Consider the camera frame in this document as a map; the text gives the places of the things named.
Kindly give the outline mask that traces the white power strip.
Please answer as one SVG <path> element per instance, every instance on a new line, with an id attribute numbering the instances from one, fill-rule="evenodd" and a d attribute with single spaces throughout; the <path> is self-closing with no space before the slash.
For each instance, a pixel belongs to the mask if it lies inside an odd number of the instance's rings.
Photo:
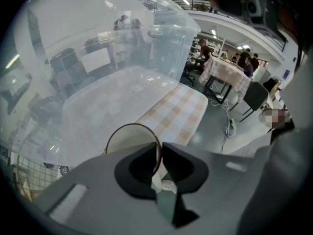
<path id="1" fill-rule="evenodd" d="M 237 133 L 237 127 L 234 118 L 229 118 L 226 122 L 225 134 L 227 137 L 233 137 Z"/>

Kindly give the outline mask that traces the black balcony railing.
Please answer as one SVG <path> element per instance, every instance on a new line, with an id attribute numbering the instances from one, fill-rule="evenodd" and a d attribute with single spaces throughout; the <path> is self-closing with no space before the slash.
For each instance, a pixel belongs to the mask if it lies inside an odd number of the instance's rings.
<path id="1" fill-rule="evenodd" d="M 208 0 L 173 0 L 178 6 L 180 6 L 183 10 L 188 10 L 188 11 L 201 11 L 205 13 L 211 13 L 211 14 L 216 14 L 219 16 L 223 16 L 226 18 L 229 18 L 233 21 L 240 22 L 242 24 L 246 24 L 249 26 L 249 24 L 237 17 L 227 15 L 223 12 L 219 12 L 215 10 L 210 2 Z M 252 26 L 255 30 L 257 30 L 259 33 L 261 33 L 263 36 L 265 36 L 267 39 L 269 39 L 270 42 L 272 42 L 275 46 L 277 46 L 281 51 L 284 51 L 286 43 L 288 42 L 286 37 L 282 36 L 277 36 L 274 35 L 273 33 L 269 32 L 265 28 L 261 28 L 260 26 Z"/>

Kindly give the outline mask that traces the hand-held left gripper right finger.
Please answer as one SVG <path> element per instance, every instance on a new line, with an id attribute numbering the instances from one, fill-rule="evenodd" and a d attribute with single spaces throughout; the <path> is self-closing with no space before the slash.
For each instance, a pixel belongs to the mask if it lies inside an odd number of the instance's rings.
<path id="1" fill-rule="evenodd" d="M 254 157 L 220 155 L 164 143 L 163 162 L 177 187 L 173 228 L 162 235 L 239 235 L 252 195 Z"/>

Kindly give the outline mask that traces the clear plastic storage bin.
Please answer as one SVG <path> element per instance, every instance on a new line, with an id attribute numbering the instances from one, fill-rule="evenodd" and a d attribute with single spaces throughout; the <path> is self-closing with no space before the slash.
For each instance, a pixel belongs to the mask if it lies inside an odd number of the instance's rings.
<path id="1" fill-rule="evenodd" d="M 76 166 L 175 89 L 198 24 L 171 0 L 28 0 L 0 44 L 0 141 Z"/>

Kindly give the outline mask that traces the floral seat cushion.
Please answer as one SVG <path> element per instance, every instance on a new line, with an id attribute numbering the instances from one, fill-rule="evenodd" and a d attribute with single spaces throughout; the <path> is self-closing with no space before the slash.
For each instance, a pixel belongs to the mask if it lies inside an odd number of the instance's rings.
<path id="1" fill-rule="evenodd" d="M 70 171 L 68 166 L 59 165 L 58 166 L 58 172 L 57 172 L 57 178 L 61 178 L 64 175 L 66 175 Z"/>

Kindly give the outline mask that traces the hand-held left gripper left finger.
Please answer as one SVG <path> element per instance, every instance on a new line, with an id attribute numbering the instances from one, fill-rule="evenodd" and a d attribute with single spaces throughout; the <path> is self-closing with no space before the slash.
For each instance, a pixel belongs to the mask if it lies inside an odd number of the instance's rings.
<path id="1" fill-rule="evenodd" d="M 166 235 L 174 230 L 155 201 L 126 193 L 114 177 L 135 146 L 91 158 L 61 177 L 35 200 L 57 224 L 87 235 Z"/>

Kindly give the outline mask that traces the black side chair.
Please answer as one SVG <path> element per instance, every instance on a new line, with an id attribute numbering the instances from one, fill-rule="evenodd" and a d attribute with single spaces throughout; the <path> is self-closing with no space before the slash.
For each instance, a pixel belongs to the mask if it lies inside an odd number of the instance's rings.
<path id="1" fill-rule="evenodd" d="M 249 106 L 249 109 L 243 114 L 245 117 L 240 122 L 243 122 L 262 107 L 266 103 L 267 98 L 267 89 L 259 82 L 251 82 L 244 97 L 244 102 Z"/>

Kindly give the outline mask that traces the black office chair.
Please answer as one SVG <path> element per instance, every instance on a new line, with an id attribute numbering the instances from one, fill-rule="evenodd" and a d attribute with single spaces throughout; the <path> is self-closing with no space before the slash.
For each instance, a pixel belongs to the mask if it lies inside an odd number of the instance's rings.
<path id="1" fill-rule="evenodd" d="M 195 82 L 195 76 L 193 76 L 190 71 L 188 70 L 184 70 L 182 73 L 182 78 L 186 78 L 189 82 L 190 82 L 190 86 L 193 87 L 194 86 L 194 82 Z"/>

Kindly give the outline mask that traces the table with pink checkered cloth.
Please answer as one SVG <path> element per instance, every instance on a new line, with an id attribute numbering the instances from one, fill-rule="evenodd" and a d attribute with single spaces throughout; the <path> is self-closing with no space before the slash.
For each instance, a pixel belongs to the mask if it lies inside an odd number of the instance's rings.
<path id="1" fill-rule="evenodd" d="M 251 82 L 251 79 L 237 66 L 220 58 L 211 57 L 204 64 L 204 71 L 199 77 L 199 83 L 204 87 L 203 94 L 214 94 L 210 88 L 215 80 L 228 85 L 222 103 L 232 89 L 237 94 L 237 102 L 242 102 Z"/>
<path id="2" fill-rule="evenodd" d="M 113 132 L 129 123 L 149 127 L 162 142 L 189 143 L 208 105 L 200 92 L 138 66 L 107 75 L 63 106 L 57 163 L 77 166 L 103 153 Z"/>

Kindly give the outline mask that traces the white shelving unit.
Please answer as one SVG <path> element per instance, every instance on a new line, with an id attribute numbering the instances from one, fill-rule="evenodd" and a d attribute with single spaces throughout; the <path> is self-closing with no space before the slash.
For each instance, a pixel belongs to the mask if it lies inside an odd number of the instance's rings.
<path id="1" fill-rule="evenodd" d="M 199 45 L 199 41 L 201 39 L 205 40 L 205 44 L 209 47 L 213 56 L 220 56 L 220 52 L 223 49 L 224 39 L 220 40 L 216 35 L 205 34 L 203 32 L 194 37 L 191 49 L 195 55 L 200 54 L 201 46 Z"/>

